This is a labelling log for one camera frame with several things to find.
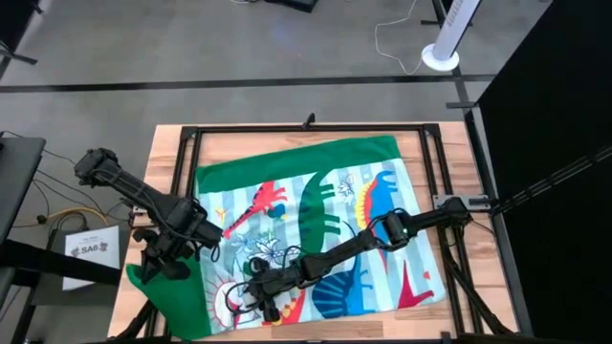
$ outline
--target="wooden table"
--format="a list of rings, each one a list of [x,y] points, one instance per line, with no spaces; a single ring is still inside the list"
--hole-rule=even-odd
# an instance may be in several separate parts
[[[480,194],[482,190],[464,123],[440,122],[439,125],[454,192],[456,194]],[[158,125],[155,131],[144,181],[162,192],[169,192],[170,190],[181,128],[182,125]],[[418,134],[416,132],[384,133],[396,137],[416,192],[419,207],[422,211],[430,210],[431,195],[427,187],[423,154]],[[339,140],[348,137],[367,137],[379,134],[380,132],[205,134],[203,136],[202,149],[200,150],[199,164],[230,161],[329,140]],[[443,190],[439,164],[435,158],[433,140],[429,145],[429,149],[431,150],[436,171],[438,189]],[[189,156],[187,153],[183,168],[184,175],[181,178],[181,192],[184,192],[186,189],[188,162]],[[474,218],[475,221],[491,227],[491,223],[486,215],[475,214]],[[146,216],[138,217],[135,221],[135,226],[146,224],[148,224]],[[435,228],[428,229],[428,231],[429,240],[436,254],[438,269],[444,278],[444,267],[442,266],[437,233]],[[450,235],[448,240],[451,243],[453,242],[453,238]],[[480,226],[468,225],[465,242],[476,290],[502,323],[511,330],[516,331],[513,308],[492,234]],[[139,264],[142,248],[142,243],[139,244],[131,240],[125,263]],[[470,332],[471,323],[467,298],[459,286],[457,286],[457,289],[460,291],[466,331]],[[124,330],[145,301],[144,295],[129,282],[124,271],[108,335],[116,335]],[[158,334],[162,333],[164,323],[163,318],[158,317],[158,319],[160,318],[161,320],[158,320],[158,327],[156,329]],[[429,306],[402,309],[394,312],[380,312],[279,327],[239,330],[221,333],[209,338],[216,340],[439,338],[440,332],[443,331],[454,333],[448,299]]]

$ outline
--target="cloth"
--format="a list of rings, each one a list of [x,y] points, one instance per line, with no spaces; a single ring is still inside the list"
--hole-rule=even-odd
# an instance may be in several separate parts
[[[419,213],[396,141],[389,136],[347,139],[228,161],[196,170],[196,195],[208,219],[224,229],[220,258],[202,249],[191,276],[168,281],[161,274],[145,286],[138,267],[130,281],[168,319],[173,335],[195,339],[234,329],[275,326],[384,312],[444,299],[445,289],[424,231],[395,252],[372,250],[332,269],[319,283],[275,298],[281,319],[263,321],[261,312],[236,318],[225,294],[248,281],[252,257],[282,265],[288,246],[326,251],[365,229],[370,219],[402,207]],[[373,229],[388,242],[382,225]],[[300,254],[287,253],[287,261]],[[231,307],[250,303],[234,289]]]

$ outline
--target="gray floor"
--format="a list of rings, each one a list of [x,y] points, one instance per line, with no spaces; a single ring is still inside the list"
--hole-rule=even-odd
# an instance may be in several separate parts
[[[34,19],[19,48],[40,62],[13,62],[0,85],[399,75],[396,62],[376,54],[373,30],[376,23],[406,16],[411,3],[321,0],[314,13],[304,14],[263,1],[43,1],[46,13]],[[464,74],[497,73],[547,5],[483,1],[459,48]],[[430,1],[420,1],[411,20],[380,31],[381,48],[401,56],[408,69],[438,32],[421,26],[421,19],[434,19]],[[426,67],[417,72],[431,74]],[[470,98],[478,99],[486,87],[469,83]],[[452,83],[0,94],[0,130],[46,138],[48,149],[74,159],[89,147],[108,147],[125,169],[141,176],[161,123],[302,121],[311,112],[320,121],[460,120],[460,111],[445,108],[447,101],[458,101]],[[41,169],[77,185],[63,161],[45,157]],[[88,192],[103,208],[118,200],[111,190]],[[71,206],[48,194],[52,211]],[[19,219],[42,209],[33,189]],[[46,243],[41,227],[15,229],[11,237]],[[102,340],[114,293],[86,290],[63,297],[70,306],[39,307],[31,337],[52,344]],[[19,293],[0,324],[0,342],[9,341],[26,294]]]

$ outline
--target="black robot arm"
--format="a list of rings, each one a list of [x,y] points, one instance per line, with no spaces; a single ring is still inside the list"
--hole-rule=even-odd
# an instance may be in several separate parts
[[[363,231],[354,238],[322,253],[307,253],[294,259],[286,268],[270,269],[267,261],[253,258],[250,261],[253,277],[246,282],[246,292],[254,303],[248,310],[232,312],[249,312],[258,308],[263,312],[266,321],[277,321],[279,312],[273,299],[283,291],[298,287],[304,289],[318,282],[324,275],[339,263],[357,256],[370,249],[394,251],[405,247],[419,230],[431,226],[464,226],[471,220],[470,213],[460,198],[448,199],[440,208],[419,215],[411,216],[405,210],[395,209],[375,218]],[[389,244],[376,238],[369,230],[381,222],[389,238]]]
[[[117,156],[108,149],[88,150],[76,164],[75,174],[82,185],[114,188],[131,205],[146,209],[158,225],[159,233],[138,229],[133,234],[137,241],[146,241],[142,251],[144,284],[159,271],[169,279],[187,278],[188,268],[176,260],[190,257],[197,247],[215,248],[221,240],[222,229],[207,220],[207,212],[195,200],[159,192],[121,169]]]

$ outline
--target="white cable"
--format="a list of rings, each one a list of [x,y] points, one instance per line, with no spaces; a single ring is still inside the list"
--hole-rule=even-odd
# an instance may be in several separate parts
[[[410,15],[412,15],[412,11],[414,10],[414,6],[417,4],[417,1],[419,0],[414,0],[412,2],[412,6],[410,6],[410,10],[408,10],[408,16],[406,18],[400,19],[400,20],[396,20],[396,21],[392,21],[392,22],[388,22],[388,23],[380,23],[380,24],[376,24],[376,27],[374,27],[374,44],[376,45],[376,52],[384,57],[388,57],[388,58],[392,58],[398,62],[400,62],[400,67],[402,67],[402,70],[404,71],[404,73],[406,75],[413,75],[415,74],[418,70],[419,67],[421,67],[421,63],[423,62],[423,59],[421,57],[419,57],[419,63],[417,64],[417,66],[414,68],[414,70],[412,70],[412,72],[408,72],[405,67],[404,67],[404,63],[402,63],[402,60],[392,56],[390,54],[385,54],[381,52],[381,49],[379,49],[379,27],[381,26],[387,26],[387,25],[393,25],[393,24],[398,24],[398,23],[402,23],[408,19],[410,19]]]

